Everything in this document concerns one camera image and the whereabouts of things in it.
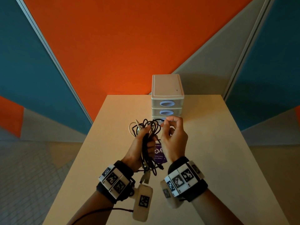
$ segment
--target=table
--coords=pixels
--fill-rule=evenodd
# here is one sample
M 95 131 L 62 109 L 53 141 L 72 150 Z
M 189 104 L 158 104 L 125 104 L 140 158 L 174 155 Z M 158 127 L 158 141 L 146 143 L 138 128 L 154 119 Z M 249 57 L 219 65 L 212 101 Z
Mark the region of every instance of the table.
M 65 225 L 95 191 L 98 177 L 122 159 L 132 143 L 128 125 L 151 119 L 151 95 L 108 95 L 92 125 L 44 225 Z M 189 136 L 186 156 L 205 175 L 211 191 L 244 224 L 288 224 L 272 190 L 220 95 L 186 95 L 182 117 Z M 169 164 L 151 175 L 153 198 L 145 224 L 203 224 L 191 204 L 170 209 L 160 188 Z M 141 172 L 133 178 L 140 180 Z M 117 207 L 133 208 L 133 199 Z M 131 213 L 113 211 L 107 224 L 141 224 Z

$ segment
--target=cable bundle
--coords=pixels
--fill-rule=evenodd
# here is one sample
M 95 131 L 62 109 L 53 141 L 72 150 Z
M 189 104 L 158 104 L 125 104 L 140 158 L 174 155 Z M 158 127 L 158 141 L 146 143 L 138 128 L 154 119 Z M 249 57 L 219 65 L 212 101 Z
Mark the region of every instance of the cable bundle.
M 155 162 L 155 160 L 148 155 L 147 143 L 149 141 L 151 141 L 153 139 L 153 137 L 156 136 L 160 132 L 161 126 L 159 125 L 158 121 L 163 122 L 164 120 L 163 119 L 153 119 L 152 121 L 148 121 L 147 119 L 144 119 L 144 121 L 142 123 L 139 123 L 139 126 L 141 128 L 145 128 L 148 125 L 151 125 L 150 134 L 146 134 L 146 136 L 144 137 L 146 139 L 145 141 L 143 139 L 142 155 L 141 155 L 141 162 L 142 162 L 143 170 L 139 170 L 139 171 L 144 171 L 144 173 L 146 173 L 147 171 L 152 170 L 152 172 L 155 176 L 157 175 L 156 168 L 163 170 L 163 166 L 160 163 Z M 137 136 L 138 130 L 139 130 L 137 123 L 135 123 L 135 122 L 130 123 L 128 129 L 132 136 L 134 136 L 134 137 Z

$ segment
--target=black cable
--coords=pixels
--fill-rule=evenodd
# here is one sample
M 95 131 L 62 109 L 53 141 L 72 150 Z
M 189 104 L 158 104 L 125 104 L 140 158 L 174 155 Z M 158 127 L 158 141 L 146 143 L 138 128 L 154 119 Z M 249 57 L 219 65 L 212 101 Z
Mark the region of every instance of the black cable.
M 111 210 L 122 210 L 122 211 L 127 211 L 127 212 L 133 212 L 133 210 L 131 209 L 125 209 L 125 208 L 101 208 L 101 209 L 97 209 L 94 211 L 91 211 L 89 213 L 84 214 L 83 216 L 81 216 L 80 218 L 78 218 L 77 220 L 75 220 L 71 225 L 74 225 L 75 223 L 77 223 L 79 220 L 81 220 L 82 218 L 90 215 L 90 214 L 94 214 L 97 212 L 106 212 L 106 211 L 111 211 Z
M 140 123 L 140 127 L 142 128 L 146 128 L 148 125 L 151 126 L 151 134 L 148 136 L 148 141 L 151 141 L 153 137 L 160 132 L 161 126 L 158 123 L 158 121 L 164 122 L 163 119 L 153 119 L 152 121 L 148 121 L 147 119 L 144 119 L 144 121 Z M 134 136 L 137 136 L 139 127 L 135 125 L 131 129 Z M 163 166 L 160 163 L 155 162 L 155 160 L 149 156 L 147 146 L 144 146 L 142 148 L 141 162 L 142 162 L 142 168 L 144 170 L 138 170 L 138 171 L 144 171 L 144 173 L 146 173 L 148 170 L 152 170 L 153 174 L 156 176 L 157 175 L 156 168 L 163 170 Z

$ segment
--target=drawer handle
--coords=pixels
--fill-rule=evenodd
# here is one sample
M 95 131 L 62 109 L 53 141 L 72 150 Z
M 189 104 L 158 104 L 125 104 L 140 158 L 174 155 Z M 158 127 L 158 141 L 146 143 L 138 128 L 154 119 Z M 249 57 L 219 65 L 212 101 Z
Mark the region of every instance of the drawer handle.
M 173 101 L 162 101 L 162 102 L 160 102 L 160 105 L 161 106 L 174 106 L 175 102 L 173 102 Z
M 159 113 L 161 115 L 172 115 L 172 114 L 174 114 L 174 112 L 171 111 L 171 110 L 161 110 Z

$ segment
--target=patterned floor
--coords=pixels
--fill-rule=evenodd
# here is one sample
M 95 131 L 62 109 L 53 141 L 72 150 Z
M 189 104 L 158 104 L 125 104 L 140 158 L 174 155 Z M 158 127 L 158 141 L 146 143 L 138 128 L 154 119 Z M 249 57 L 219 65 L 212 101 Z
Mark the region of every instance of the patterned floor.
M 72 164 L 57 169 L 43 142 L 0 141 L 0 225 L 42 224 Z

